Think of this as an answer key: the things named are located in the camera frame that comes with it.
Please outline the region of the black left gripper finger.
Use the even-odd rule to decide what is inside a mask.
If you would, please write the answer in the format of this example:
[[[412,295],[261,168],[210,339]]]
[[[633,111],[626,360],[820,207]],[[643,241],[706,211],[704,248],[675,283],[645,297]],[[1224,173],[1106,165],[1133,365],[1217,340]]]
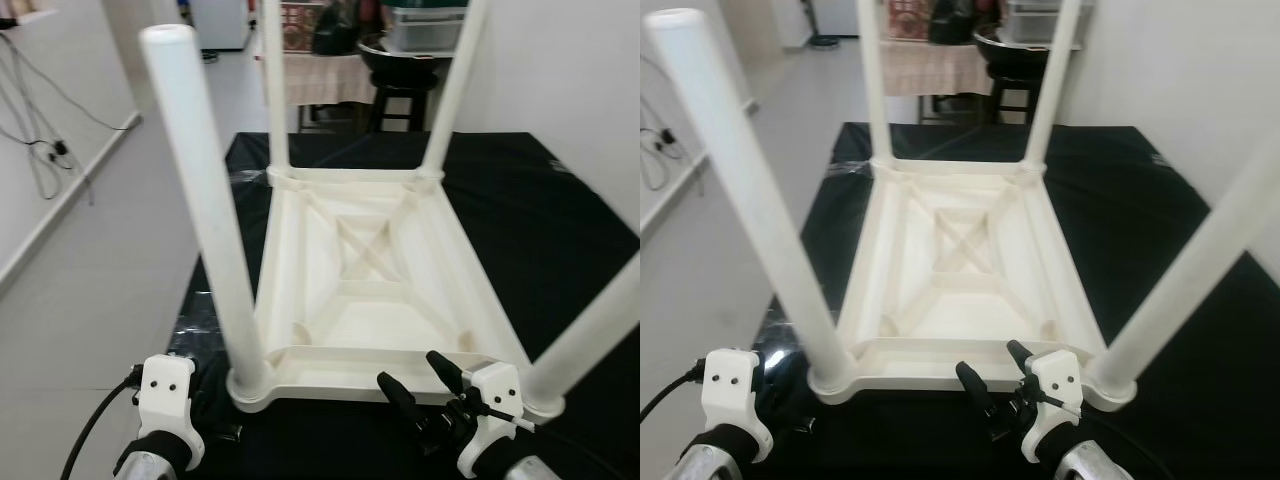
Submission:
[[[803,380],[803,353],[796,349],[777,349],[768,355],[759,351],[760,365],[755,369],[756,401],[781,401]]]
[[[192,401],[219,401],[227,396],[227,376],[229,365],[225,362],[209,362],[197,366],[189,381],[189,398]]]

